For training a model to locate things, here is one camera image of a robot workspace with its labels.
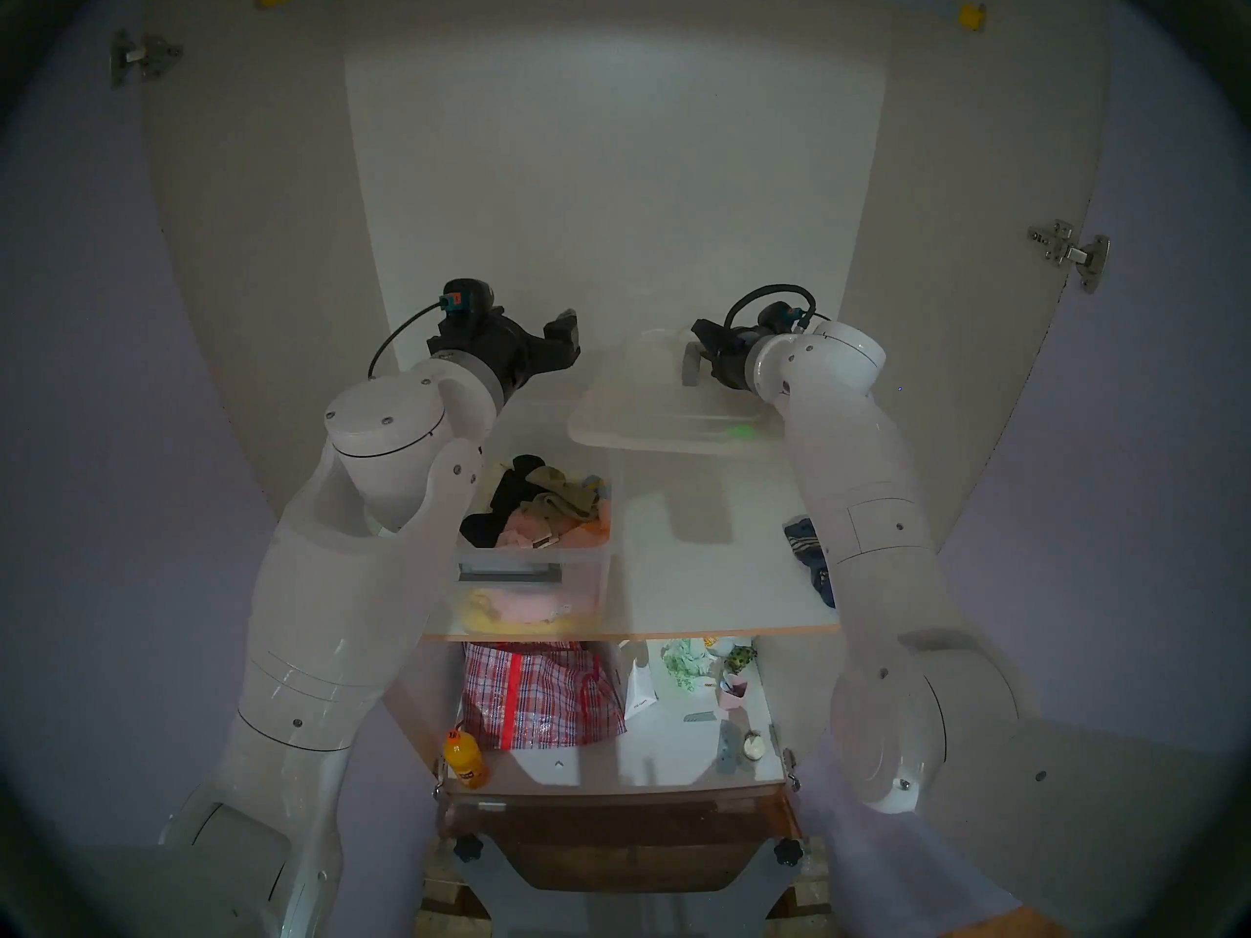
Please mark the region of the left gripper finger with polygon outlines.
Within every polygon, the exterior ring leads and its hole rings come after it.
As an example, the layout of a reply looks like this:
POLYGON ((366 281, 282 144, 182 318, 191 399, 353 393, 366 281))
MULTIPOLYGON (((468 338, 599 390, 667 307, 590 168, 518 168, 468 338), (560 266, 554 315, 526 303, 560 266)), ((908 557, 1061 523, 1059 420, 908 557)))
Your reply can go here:
POLYGON ((543 326, 534 343, 534 370, 567 370, 580 355, 577 311, 564 309, 543 326))

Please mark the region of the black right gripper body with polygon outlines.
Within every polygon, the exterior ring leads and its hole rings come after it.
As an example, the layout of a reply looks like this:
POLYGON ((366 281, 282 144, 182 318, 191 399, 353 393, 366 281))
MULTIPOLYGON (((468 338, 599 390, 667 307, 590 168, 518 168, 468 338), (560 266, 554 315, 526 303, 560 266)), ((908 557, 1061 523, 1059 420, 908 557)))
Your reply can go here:
POLYGON ((748 358, 759 331, 748 326, 714 326, 713 379, 723 386, 738 391, 751 391, 748 358))

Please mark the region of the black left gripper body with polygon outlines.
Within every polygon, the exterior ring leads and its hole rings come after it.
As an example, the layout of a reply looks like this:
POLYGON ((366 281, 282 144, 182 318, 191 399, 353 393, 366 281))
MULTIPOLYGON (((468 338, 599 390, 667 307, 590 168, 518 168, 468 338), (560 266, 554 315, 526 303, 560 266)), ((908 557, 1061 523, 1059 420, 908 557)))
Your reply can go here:
POLYGON ((432 358, 448 358, 475 371, 504 405, 530 376, 543 351, 540 338, 507 318, 500 306, 485 311, 445 306, 438 330, 428 338, 432 358))

